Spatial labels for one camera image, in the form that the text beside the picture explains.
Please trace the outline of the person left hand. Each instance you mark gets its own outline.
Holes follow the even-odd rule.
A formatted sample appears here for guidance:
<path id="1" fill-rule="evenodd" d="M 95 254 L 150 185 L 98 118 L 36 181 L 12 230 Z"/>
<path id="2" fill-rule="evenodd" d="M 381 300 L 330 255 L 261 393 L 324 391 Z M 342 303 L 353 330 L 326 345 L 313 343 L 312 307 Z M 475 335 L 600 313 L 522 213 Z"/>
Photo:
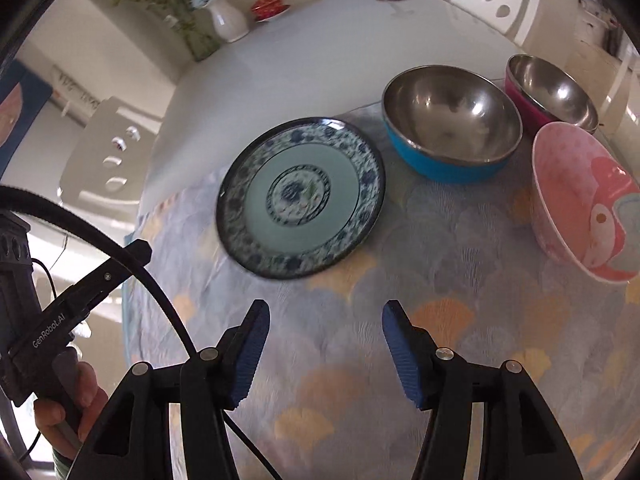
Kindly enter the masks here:
<path id="1" fill-rule="evenodd" d="M 77 363 L 72 376 L 73 385 L 64 386 L 53 370 L 47 370 L 34 403 L 38 430 L 69 460 L 75 459 L 108 401 L 89 363 Z"/>

